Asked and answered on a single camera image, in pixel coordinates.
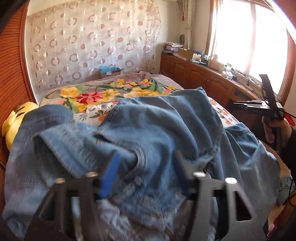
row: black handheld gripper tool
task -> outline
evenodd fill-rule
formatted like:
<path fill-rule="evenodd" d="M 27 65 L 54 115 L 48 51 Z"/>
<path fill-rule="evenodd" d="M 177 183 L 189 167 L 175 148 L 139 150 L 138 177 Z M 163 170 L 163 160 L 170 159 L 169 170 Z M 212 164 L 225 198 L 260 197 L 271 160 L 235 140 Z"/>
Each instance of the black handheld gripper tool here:
<path fill-rule="evenodd" d="M 73 241 L 75 238 L 72 197 L 79 197 L 80 220 L 84 241 L 109 241 L 105 222 L 99 217 L 96 201 L 110 196 L 120 157 L 113 151 L 95 171 L 65 181 L 56 179 L 29 225 L 24 241 Z"/>
<path fill-rule="evenodd" d="M 235 178 L 220 181 L 185 160 L 180 151 L 173 156 L 174 170 L 183 195 L 194 202 L 182 241 L 207 241 L 212 215 L 213 197 L 216 197 L 219 218 L 215 240 L 266 241 L 253 207 Z"/>
<path fill-rule="evenodd" d="M 283 120 L 285 109 L 281 103 L 276 101 L 268 76 L 266 74 L 259 76 L 262 79 L 263 100 L 237 101 L 234 103 L 235 109 L 244 110 L 250 114 L 263 115 L 267 123 L 273 119 Z M 273 128 L 272 133 L 275 139 L 271 147 L 279 154 L 281 153 L 281 129 Z"/>

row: blue gripper pad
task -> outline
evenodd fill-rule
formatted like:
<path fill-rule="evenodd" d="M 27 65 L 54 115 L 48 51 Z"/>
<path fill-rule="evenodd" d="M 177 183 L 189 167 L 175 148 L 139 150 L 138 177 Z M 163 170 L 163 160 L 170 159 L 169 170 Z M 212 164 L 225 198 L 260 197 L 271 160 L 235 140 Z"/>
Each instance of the blue gripper pad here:
<path fill-rule="evenodd" d="M 114 150 L 100 178 L 100 191 L 98 193 L 100 199 L 104 199 L 110 195 L 119 164 L 119 153 Z"/>

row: floral bedspread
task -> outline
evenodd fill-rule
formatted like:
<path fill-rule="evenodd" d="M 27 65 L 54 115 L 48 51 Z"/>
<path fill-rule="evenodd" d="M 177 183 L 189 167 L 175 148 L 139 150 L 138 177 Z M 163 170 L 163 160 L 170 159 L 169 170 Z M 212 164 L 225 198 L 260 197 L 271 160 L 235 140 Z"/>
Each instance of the floral bedspread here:
<path fill-rule="evenodd" d="M 46 104 L 63 105 L 73 112 L 74 120 L 99 126 L 121 98 L 168 95 L 181 89 L 183 88 L 180 85 L 168 77 L 140 72 L 139 74 L 117 75 L 103 80 L 51 89 L 42 99 L 40 106 Z M 224 127 L 238 123 L 215 100 L 210 97 L 209 100 Z"/>

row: person's arm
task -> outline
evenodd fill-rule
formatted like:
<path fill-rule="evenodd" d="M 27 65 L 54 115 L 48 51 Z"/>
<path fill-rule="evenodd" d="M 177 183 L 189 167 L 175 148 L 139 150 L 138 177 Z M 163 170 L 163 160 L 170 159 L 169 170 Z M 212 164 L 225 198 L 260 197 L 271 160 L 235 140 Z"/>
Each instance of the person's arm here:
<path fill-rule="evenodd" d="M 290 126 L 286 119 L 273 120 L 267 124 L 265 119 L 262 118 L 262 123 L 266 140 L 269 143 L 274 142 L 274 135 L 271 128 L 281 128 L 282 152 L 279 156 L 290 169 L 292 178 L 296 180 L 296 130 Z"/>
<path fill-rule="evenodd" d="M 292 178 L 296 180 L 296 130 L 292 130 L 290 139 L 279 156 L 290 169 Z"/>

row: window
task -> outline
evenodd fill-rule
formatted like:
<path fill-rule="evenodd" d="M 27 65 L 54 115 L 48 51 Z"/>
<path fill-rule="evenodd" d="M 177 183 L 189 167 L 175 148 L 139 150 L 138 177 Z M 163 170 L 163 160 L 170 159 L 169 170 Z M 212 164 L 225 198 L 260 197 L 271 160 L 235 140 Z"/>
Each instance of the window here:
<path fill-rule="evenodd" d="M 284 79 L 288 35 L 272 10 L 253 2 L 223 0 L 218 12 L 215 54 L 251 78 L 267 74 L 278 94 Z"/>

